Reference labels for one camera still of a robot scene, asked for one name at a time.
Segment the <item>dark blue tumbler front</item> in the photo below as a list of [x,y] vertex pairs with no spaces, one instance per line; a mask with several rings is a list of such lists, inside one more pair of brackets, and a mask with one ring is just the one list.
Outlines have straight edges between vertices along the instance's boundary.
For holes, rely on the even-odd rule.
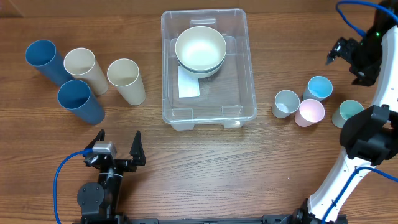
[[58,91],[57,99],[62,107],[88,124],[100,124],[105,118],[105,110],[89,85],[82,80],[64,83]]

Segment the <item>teal small cup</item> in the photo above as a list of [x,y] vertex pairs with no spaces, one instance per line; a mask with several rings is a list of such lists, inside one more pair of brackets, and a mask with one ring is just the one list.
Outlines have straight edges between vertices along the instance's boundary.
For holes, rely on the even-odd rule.
[[362,112],[363,110],[364,107],[361,103],[355,100],[346,100],[342,102],[339,108],[333,113],[331,118],[332,123],[336,127],[342,128],[350,117]]

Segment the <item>grey small cup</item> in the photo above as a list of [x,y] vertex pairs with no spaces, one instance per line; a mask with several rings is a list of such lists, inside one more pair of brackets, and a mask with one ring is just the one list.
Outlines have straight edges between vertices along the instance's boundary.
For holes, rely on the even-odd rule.
[[276,118],[286,118],[300,106],[299,96],[291,90],[281,90],[274,98],[272,113]]

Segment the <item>light blue small cup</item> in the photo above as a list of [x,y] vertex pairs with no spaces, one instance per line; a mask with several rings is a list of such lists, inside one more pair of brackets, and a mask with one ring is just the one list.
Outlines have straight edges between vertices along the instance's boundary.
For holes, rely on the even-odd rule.
[[329,79],[323,76],[312,77],[303,93],[303,99],[323,101],[333,92],[333,85]]

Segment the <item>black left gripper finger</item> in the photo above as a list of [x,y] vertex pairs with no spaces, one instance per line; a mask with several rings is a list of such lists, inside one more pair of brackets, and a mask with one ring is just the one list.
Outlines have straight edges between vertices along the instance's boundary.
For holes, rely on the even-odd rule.
[[136,166],[144,166],[146,164],[146,157],[144,154],[141,132],[137,131],[129,153],[132,156],[132,161]]
[[92,149],[97,141],[104,141],[104,138],[105,138],[105,130],[101,129],[99,133],[96,135],[96,137],[89,143],[89,145],[85,147],[85,149]]

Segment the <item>white label in bin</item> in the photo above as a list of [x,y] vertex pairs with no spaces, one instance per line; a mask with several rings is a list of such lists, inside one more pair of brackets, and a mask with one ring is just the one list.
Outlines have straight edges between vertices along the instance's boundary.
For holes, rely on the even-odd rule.
[[193,98],[200,96],[200,85],[197,77],[178,66],[178,97]]

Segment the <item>cream tumbler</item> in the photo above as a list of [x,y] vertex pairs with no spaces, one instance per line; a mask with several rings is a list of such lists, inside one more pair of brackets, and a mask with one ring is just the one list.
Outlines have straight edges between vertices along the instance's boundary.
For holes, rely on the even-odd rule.
[[74,78],[86,82],[95,95],[107,92],[108,81],[90,49],[80,47],[69,51],[64,58],[63,65]]
[[109,82],[130,105],[140,105],[146,98],[144,84],[137,64],[121,58],[114,61],[107,71]]

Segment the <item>pink small cup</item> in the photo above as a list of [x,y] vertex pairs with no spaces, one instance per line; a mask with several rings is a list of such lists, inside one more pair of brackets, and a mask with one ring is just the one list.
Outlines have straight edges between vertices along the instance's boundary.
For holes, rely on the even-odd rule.
[[295,114],[295,122],[301,127],[308,127],[320,122],[325,117],[324,106],[317,100],[303,100]]

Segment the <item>clear plastic storage bin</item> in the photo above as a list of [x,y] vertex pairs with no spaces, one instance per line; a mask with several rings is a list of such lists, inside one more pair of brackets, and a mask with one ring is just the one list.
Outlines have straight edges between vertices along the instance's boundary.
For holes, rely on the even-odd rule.
[[[180,94],[175,55],[178,36],[188,28],[208,26],[226,41],[226,58],[212,76],[197,81],[198,93]],[[177,131],[196,125],[221,124],[240,128],[257,115],[246,13],[242,9],[165,11],[162,34],[162,119]]]

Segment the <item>dark blue bowl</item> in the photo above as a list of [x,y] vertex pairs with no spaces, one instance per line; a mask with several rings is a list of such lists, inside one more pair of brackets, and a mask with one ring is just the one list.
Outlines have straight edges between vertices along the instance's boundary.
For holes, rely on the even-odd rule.
[[187,67],[186,65],[184,65],[178,58],[176,58],[176,59],[177,59],[178,63],[179,63],[183,68],[185,68],[186,70],[188,70],[188,71],[190,71],[190,72],[193,72],[193,73],[209,73],[209,72],[212,72],[213,70],[219,69],[219,68],[222,66],[223,62],[225,61],[225,58],[226,58],[226,57],[224,57],[224,58],[222,59],[222,61],[221,61],[218,65],[216,65],[215,67],[209,68],[209,69],[206,69],[206,70],[196,70],[196,69],[189,68],[189,67]]

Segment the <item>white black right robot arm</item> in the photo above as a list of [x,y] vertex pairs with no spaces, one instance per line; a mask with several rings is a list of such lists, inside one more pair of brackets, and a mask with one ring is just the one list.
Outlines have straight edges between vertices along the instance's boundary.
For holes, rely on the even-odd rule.
[[397,180],[376,169],[397,154],[397,1],[357,3],[375,8],[373,25],[368,31],[353,28],[362,38],[359,42],[339,38],[326,62],[344,59],[356,76],[353,84],[377,84],[374,98],[343,125],[340,155],[321,186],[282,223],[347,223],[340,208],[363,177],[378,172]]

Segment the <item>dark blue tumbler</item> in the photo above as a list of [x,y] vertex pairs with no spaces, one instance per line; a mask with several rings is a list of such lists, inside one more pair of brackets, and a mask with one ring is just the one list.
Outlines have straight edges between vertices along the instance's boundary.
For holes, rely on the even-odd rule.
[[64,83],[58,91],[57,99],[62,107],[88,124],[100,124],[105,118],[105,110],[89,85],[82,80]]
[[64,65],[64,58],[50,40],[36,40],[25,51],[25,60],[57,86],[73,80]]

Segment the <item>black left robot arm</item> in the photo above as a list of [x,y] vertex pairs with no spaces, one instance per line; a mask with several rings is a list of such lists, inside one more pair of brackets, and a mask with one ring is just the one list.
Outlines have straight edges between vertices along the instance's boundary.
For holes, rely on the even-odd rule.
[[97,136],[86,146],[84,163],[88,167],[99,170],[98,180],[81,186],[77,193],[77,201],[81,207],[81,223],[130,223],[123,213],[118,213],[118,201],[123,174],[135,172],[137,166],[146,164],[142,147],[141,132],[137,131],[129,154],[130,159],[117,159],[116,146],[106,141],[105,130],[101,129]]

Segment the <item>dark blue tumbler far left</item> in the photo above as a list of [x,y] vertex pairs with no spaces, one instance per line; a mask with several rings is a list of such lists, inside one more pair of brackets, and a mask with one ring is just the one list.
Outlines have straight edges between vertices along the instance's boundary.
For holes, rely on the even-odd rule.
[[36,40],[25,51],[25,60],[57,86],[73,80],[64,65],[64,58],[50,40]]

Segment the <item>cream bowl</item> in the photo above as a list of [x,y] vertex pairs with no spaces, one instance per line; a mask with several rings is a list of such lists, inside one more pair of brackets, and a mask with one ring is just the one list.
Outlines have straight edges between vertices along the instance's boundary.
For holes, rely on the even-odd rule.
[[226,56],[226,41],[215,29],[195,26],[183,31],[175,43],[176,57],[187,67],[206,70]]
[[179,62],[180,66],[189,74],[198,77],[198,78],[206,78],[206,77],[210,77],[212,75],[214,75],[222,66],[222,64],[219,64],[217,67],[212,68],[210,70],[206,70],[206,71],[196,71],[196,70],[192,70],[190,68],[188,68],[187,66],[185,66],[182,62]]

